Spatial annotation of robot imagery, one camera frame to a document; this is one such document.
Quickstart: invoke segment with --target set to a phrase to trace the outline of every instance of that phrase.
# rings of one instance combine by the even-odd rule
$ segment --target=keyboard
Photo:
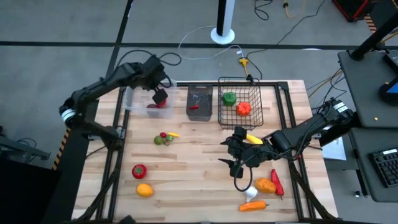
[[[376,152],[370,157],[383,185],[398,186],[398,149]]]

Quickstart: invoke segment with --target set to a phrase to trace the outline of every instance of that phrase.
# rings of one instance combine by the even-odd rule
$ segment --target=wooden table
[[[288,81],[297,124],[312,116],[304,82]],[[259,193],[254,200],[265,200],[270,204],[263,211],[239,212],[245,202],[243,193],[238,192],[229,176],[229,169],[218,158],[232,159],[227,147],[220,145],[232,130],[221,130],[217,122],[217,88],[214,88],[213,116],[209,122],[190,121],[185,114],[187,88],[181,87],[175,102],[173,119],[150,119],[131,114],[126,134],[122,171],[115,208],[115,220],[131,215],[138,222],[274,222],[297,221],[292,184],[287,161],[264,162],[253,169],[254,179],[270,177],[276,169],[285,189],[283,200],[274,194]],[[110,125],[113,121],[118,91],[101,97],[96,121]],[[263,137],[280,129],[280,119],[272,87],[261,87],[264,125],[250,133]],[[290,124],[287,108],[285,117]],[[160,132],[175,132],[180,138],[170,146],[156,146],[154,137]],[[101,147],[101,141],[92,142],[88,152]],[[318,141],[311,145],[319,146]],[[333,194],[322,152],[307,148],[304,150],[310,187],[319,201],[337,216]],[[85,162],[73,217],[80,216],[100,191],[106,159],[106,150],[91,155]],[[136,180],[131,169],[136,164],[145,164],[148,173],[145,179]],[[249,181],[249,169],[244,170],[238,186],[245,187]],[[151,184],[155,194],[142,198],[136,194],[140,183]],[[108,201],[104,211],[108,211]],[[301,191],[305,216],[308,216],[305,197]]]

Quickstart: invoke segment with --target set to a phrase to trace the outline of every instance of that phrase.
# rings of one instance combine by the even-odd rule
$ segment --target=wire basket
[[[253,83],[246,78],[221,77],[218,79],[218,123],[222,129],[234,129],[242,126],[246,130],[253,130],[262,126],[261,90],[257,85],[259,80],[253,78]],[[223,104],[223,95],[233,92],[236,95],[236,103],[233,106]],[[248,102],[251,105],[251,112],[247,116],[240,116],[236,113],[236,106],[239,103]]]

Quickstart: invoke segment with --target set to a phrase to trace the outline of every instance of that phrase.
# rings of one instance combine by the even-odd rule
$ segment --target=gray floor
[[[306,14],[313,14],[320,0],[307,0]],[[292,14],[300,12],[301,0],[291,1]],[[112,42],[116,39],[126,0],[84,1],[1,1],[0,40]],[[253,12],[254,1],[237,0],[233,29],[236,42],[274,44],[300,16],[286,18],[282,1],[275,0],[264,9],[269,21],[259,20]],[[134,1],[123,42],[179,42],[188,31],[215,24],[216,1],[146,0]],[[187,42],[211,42],[210,30],[201,30]],[[283,44],[358,45],[370,31],[363,21],[349,24],[336,7],[326,0],[319,15],[306,19]],[[121,54],[129,49],[121,49]],[[147,49],[160,55],[177,49]],[[243,49],[244,53],[252,50]],[[215,49],[183,49],[187,57],[211,57]],[[34,138],[38,147],[52,152],[49,161],[34,160],[37,166],[50,167],[65,127],[58,107],[65,98],[104,76],[112,48],[92,47],[0,47],[0,124],[11,139]],[[251,60],[263,72],[264,80],[302,79],[306,86],[333,75],[338,69],[335,50],[267,50],[252,54]],[[126,61],[143,61],[147,55],[136,53]],[[173,62],[172,56],[164,58]],[[220,76],[243,76],[235,50],[214,60],[183,60],[165,71],[176,80],[214,80]],[[258,77],[254,67],[249,72]],[[345,81],[337,84],[347,90]],[[310,98],[315,107],[329,86]],[[339,91],[332,90],[330,96]],[[350,107],[349,93],[341,99]],[[351,171],[329,171],[332,191],[341,218],[362,222],[396,223],[398,204],[375,203],[370,198],[355,198],[359,189]]]

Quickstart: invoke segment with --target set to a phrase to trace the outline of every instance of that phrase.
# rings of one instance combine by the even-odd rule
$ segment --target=plastic bin
[[[159,89],[163,88],[168,97],[166,106],[163,108],[147,108],[148,105],[154,104],[152,99],[155,94],[153,90],[146,91],[141,87],[137,87],[133,90],[130,87],[126,88],[126,94],[124,94],[124,108],[130,110],[136,116],[145,116],[150,118],[172,118],[174,115],[174,101],[177,94],[177,82],[171,80],[172,85],[169,88],[164,88],[159,85]],[[168,80],[163,80],[162,83],[165,86],[169,85]]]

